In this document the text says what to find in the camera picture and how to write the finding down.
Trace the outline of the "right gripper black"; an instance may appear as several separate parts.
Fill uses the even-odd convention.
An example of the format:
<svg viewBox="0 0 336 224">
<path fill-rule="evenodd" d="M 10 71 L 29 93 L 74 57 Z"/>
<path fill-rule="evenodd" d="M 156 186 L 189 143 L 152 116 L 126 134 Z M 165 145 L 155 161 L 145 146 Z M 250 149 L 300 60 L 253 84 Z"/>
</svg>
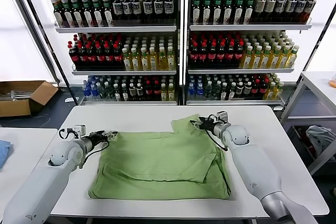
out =
<svg viewBox="0 0 336 224">
<path fill-rule="evenodd" d="M 200 121 L 194 121 L 194 120 L 190 120 L 190 123 L 197 129 L 204 129 L 210 132 L 214 131 L 214 127 L 216 125 L 216 122 L 214 121 L 214 119 L 210 118 L 209 116 L 199 116 L 198 117 Z"/>
</svg>

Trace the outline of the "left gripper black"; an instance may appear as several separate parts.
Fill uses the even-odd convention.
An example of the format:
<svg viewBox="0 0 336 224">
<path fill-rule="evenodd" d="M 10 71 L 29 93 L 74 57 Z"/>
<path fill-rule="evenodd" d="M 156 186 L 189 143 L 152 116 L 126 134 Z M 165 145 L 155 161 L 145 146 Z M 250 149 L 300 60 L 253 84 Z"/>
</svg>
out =
<svg viewBox="0 0 336 224">
<path fill-rule="evenodd" d="M 88 135 L 88 139 L 90 140 L 91 144 L 99 144 L 102 142 L 107 141 L 114 141 L 117 136 L 117 131 L 96 131 L 91 132 Z"/>
</svg>

